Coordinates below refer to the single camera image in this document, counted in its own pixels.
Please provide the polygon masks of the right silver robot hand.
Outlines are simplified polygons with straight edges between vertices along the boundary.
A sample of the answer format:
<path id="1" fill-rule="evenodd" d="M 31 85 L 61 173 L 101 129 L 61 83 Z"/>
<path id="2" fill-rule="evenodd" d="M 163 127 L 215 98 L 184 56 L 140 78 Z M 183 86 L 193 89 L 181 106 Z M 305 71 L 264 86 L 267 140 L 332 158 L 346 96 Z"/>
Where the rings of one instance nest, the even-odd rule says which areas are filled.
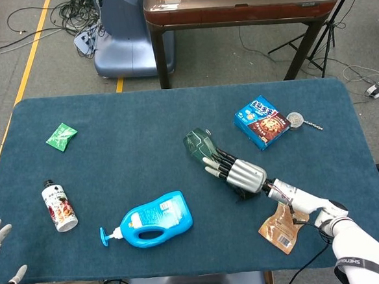
<path id="1" fill-rule="evenodd" d="M 267 172 L 262 167 L 238 159 L 220 148 L 211 154 L 211 158 L 203 157 L 202 162 L 206 165 L 206 172 L 235 187 L 242 196 L 260 193 L 267 179 Z"/>

